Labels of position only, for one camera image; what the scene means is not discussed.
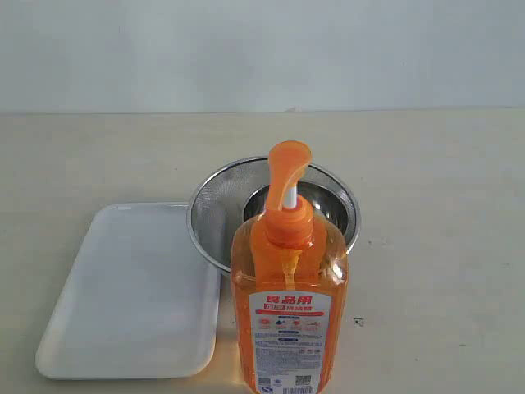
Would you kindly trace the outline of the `orange dish soap pump bottle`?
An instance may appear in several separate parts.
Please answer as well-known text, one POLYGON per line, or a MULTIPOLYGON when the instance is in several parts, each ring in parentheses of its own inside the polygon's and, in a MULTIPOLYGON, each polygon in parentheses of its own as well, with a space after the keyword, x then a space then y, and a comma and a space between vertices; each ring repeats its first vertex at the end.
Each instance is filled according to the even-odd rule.
POLYGON ((297 191, 311 159, 300 141, 271 149, 264 210, 232 242, 240 363, 257 393, 318 393, 331 377, 349 262, 342 232, 297 191))

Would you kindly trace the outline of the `steel mesh strainer bowl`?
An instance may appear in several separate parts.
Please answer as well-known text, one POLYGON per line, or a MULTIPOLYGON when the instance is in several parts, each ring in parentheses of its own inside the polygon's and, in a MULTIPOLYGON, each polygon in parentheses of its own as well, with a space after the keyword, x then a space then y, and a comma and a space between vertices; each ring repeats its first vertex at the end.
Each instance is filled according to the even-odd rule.
MULTIPOLYGON (((314 163, 308 165, 299 181, 325 186, 343 200, 352 200, 358 216, 356 243, 361 230, 361 213, 351 189, 336 175, 314 163)), ((243 158, 216 170, 197 188, 189 202, 187 227, 190 239, 196 250, 226 277, 231 273, 233 238, 244 223, 244 205, 253 192, 269 183, 266 157, 243 158)))

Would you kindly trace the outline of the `small stainless steel bowl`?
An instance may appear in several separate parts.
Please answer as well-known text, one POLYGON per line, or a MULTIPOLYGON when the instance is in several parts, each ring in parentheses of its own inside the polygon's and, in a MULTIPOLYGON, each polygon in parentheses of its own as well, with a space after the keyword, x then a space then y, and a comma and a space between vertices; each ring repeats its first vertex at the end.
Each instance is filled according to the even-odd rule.
MULTIPOLYGON (((244 205, 243 221, 261 214, 265 207, 269 185, 251 194, 244 205)), ((357 210, 351 199, 343 200, 337 193, 325 186, 308 181, 300 181, 298 192, 313 206, 314 212, 323 216, 336 226, 345 238, 346 250, 349 253, 358 235, 357 210)))

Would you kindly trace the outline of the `white rectangular plastic tray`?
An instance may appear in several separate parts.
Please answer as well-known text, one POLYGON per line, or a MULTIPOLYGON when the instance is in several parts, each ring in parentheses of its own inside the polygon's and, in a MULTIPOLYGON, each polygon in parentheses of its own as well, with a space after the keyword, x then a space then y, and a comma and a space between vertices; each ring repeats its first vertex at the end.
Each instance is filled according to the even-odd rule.
POLYGON ((185 378, 210 362, 220 273, 182 203, 114 204, 91 222, 35 355, 46 378, 185 378))

